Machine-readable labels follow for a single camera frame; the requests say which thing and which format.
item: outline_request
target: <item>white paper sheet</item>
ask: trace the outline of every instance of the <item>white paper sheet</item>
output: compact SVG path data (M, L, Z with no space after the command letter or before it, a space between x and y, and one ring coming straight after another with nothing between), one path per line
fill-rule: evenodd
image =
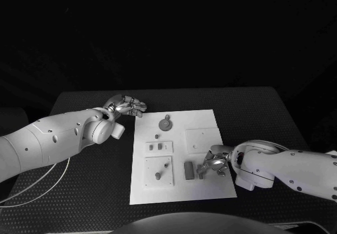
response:
M172 128L164 132L158 122L169 115ZM184 162L191 161L194 168L202 163L205 154L188 154L185 130L217 128L212 110L143 113L142 118L135 118L135 137L132 155L132 175L129 204L146 204L187 200L202 200L236 197L230 171L225 177L217 176L208 170L198 180L184 179ZM145 153L145 143L172 142L172 154L149 155ZM220 134L211 138L211 145L223 144ZM143 159L145 157L171 156L172 187L146 189L143 187Z

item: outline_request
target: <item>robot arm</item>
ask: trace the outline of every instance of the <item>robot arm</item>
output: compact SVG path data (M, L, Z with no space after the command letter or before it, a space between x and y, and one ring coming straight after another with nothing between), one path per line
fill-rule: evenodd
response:
M63 113L38 119L0 137L0 182L18 173L61 162L80 150L100 144L109 136L119 139L120 114L140 117L145 104L128 96L113 96L103 108Z
M234 183L244 189L270 188L276 177L292 190L337 201L337 156L284 148L279 151L277 146L257 140L234 148L214 145L197 173L212 168L223 176L230 162Z

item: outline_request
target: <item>dark table surface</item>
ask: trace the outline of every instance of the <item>dark table surface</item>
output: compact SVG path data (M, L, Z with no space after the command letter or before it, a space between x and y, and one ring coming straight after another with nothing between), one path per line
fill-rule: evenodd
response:
M280 98L270 87L90 91L61 93L50 115L100 107L115 94L145 102L146 112L212 109L223 144L234 146L253 139L287 148L308 150ZM263 223L312 221L329 232L337 225L337 203L292 191L276 179L270 189L250 192L234 186L237 198L128 205L133 146L133 117L122 116L119 140L86 147L70 158L64 177L53 190L34 202L5 208L0 231L60 233L109 231L145 217L174 212L214 212ZM41 182L5 204L35 198L54 184L66 161ZM21 173L11 194L30 185L50 167Z

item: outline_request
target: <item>robotic hand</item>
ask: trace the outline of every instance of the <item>robotic hand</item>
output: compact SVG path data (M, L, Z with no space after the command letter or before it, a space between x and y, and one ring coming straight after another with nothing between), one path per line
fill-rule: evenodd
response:
M267 141L251 140L234 148L212 145L197 174L212 169L224 176L227 162L237 174L236 185L248 191L270 188L274 177L295 191L337 201L337 156L287 150Z
M102 108L44 117L1 136L0 182L30 169L61 162L109 136L119 139L123 127L115 120L120 115L140 118L145 109L139 100L115 95Z

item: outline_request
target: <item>black background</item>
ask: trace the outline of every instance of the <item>black background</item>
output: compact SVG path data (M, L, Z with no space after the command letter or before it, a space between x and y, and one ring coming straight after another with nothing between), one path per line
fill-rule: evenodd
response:
M335 1L19 5L0 18L0 106L30 122L64 91L272 86L310 150L337 149Z

